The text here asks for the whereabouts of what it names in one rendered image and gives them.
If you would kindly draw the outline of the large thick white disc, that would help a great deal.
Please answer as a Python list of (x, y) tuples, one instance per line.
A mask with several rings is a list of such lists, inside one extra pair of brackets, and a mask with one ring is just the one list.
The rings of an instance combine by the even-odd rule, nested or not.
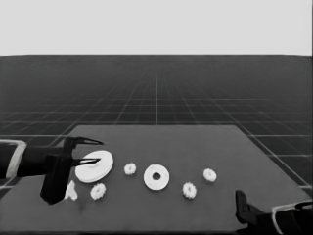
[(113, 167), (112, 153), (107, 150), (98, 150), (89, 153), (83, 160), (99, 159), (95, 164), (84, 164), (75, 168), (75, 176), (84, 183), (92, 183), (105, 177)]

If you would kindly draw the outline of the white toothed gear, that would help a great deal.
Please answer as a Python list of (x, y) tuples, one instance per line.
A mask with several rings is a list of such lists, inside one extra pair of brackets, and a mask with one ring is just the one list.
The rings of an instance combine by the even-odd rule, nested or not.
[(103, 183), (98, 183), (91, 189), (90, 196), (93, 200), (99, 200), (105, 195), (106, 191), (106, 186)]
[(136, 169), (136, 165), (134, 163), (130, 163), (124, 167), (124, 173), (126, 175), (133, 175), (136, 172)]
[(203, 177), (208, 182), (214, 182), (217, 179), (217, 174), (213, 169), (206, 168), (203, 171)]
[(188, 199), (194, 199), (197, 196), (197, 187), (191, 182), (186, 182), (183, 185), (183, 195)]

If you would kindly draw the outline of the small white T-shaped piece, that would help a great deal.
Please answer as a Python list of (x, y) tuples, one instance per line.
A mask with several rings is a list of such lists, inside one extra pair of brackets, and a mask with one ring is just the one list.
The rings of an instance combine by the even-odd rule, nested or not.
[(77, 193), (75, 191), (75, 183), (71, 181), (66, 189), (65, 199), (71, 198), (72, 200), (76, 200), (78, 198)]

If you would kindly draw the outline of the white round carrier with pins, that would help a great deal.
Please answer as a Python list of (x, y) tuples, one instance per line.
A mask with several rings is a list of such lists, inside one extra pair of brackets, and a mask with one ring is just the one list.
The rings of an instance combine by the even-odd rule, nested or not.
[(169, 183), (170, 174), (161, 164), (151, 164), (144, 172), (144, 183), (153, 191), (163, 190)]

